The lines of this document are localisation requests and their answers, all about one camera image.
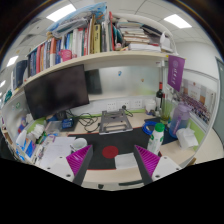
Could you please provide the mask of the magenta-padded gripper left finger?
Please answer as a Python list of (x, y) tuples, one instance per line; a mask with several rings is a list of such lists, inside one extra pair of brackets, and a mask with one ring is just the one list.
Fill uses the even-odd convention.
[(93, 156), (93, 146), (87, 145), (67, 157), (58, 157), (45, 170), (81, 186)]

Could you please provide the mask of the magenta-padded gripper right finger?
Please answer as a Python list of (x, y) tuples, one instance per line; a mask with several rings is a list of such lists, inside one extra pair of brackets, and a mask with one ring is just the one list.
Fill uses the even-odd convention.
[(134, 146), (134, 156), (144, 185), (181, 170), (168, 156), (159, 157), (138, 145)]

